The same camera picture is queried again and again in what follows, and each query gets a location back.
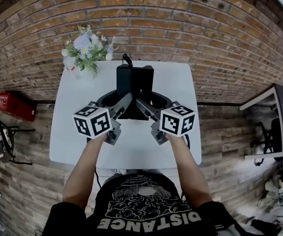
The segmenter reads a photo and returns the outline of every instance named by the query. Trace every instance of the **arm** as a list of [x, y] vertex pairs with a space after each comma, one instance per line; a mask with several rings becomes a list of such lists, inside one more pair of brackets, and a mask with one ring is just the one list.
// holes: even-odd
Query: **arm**
[[182, 191], [193, 207], [212, 201], [208, 183], [197, 166], [184, 138], [166, 134], [175, 156]]
[[92, 191], [98, 154], [106, 135], [89, 141], [63, 189], [63, 202], [85, 209]]

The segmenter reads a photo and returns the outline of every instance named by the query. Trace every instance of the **office chair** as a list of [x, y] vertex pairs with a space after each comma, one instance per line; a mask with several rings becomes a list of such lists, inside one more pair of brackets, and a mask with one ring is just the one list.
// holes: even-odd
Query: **office chair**
[[[261, 127], [264, 141], [253, 140], [251, 141], [251, 148], [255, 145], [265, 144], [264, 154], [267, 153], [267, 150], [270, 150], [270, 153], [281, 152], [282, 151], [282, 139], [281, 139], [281, 128], [279, 118], [273, 119], [271, 122], [271, 130], [266, 130], [263, 123], [259, 122], [256, 124], [257, 127]], [[276, 161], [282, 160], [283, 157], [276, 157]], [[264, 158], [260, 162], [255, 162], [256, 166], [260, 166], [264, 162]]]
[[35, 131], [35, 129], [19, 129], [18, 126], [7, 126], [0, 120], [0, 153], [3, 154], [0, 157], [1, 162], [12, 162], [15, 164], [26, 164], [32, 165], [32, 163], [24, 163], [15, 161], [15, 156], [13, 155], [14, 150], [14, 135], [16, 132], [29, 132]]

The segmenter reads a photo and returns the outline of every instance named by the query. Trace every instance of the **white cube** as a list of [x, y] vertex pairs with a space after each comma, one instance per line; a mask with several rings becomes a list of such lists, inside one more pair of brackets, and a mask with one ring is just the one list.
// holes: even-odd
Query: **white cube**
[[195, 111], [179, 105], [161, 111], [160, 130], [181, 137], [194, 127]]
[[73, 114], [78, 133], [94, 139], [112, 129], [107, 108], [85, 106]]

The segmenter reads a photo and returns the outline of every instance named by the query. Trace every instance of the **red crate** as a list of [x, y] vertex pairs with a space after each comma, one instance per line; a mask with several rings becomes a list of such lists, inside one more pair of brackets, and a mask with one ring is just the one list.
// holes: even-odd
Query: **red crate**
[[11, 93], [0, 93], [0, 110], [23, 120], [35, 119], [35, 108]]

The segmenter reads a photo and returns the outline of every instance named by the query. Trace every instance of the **person's right arm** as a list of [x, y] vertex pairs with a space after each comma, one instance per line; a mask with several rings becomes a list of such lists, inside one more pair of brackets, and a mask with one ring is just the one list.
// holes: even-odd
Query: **person's right arm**
[[193, 207], [212, 201], [208, 183], [196, 164], [183, 137], [166, 134], [175, 156], [182, 191], [186, 201]]

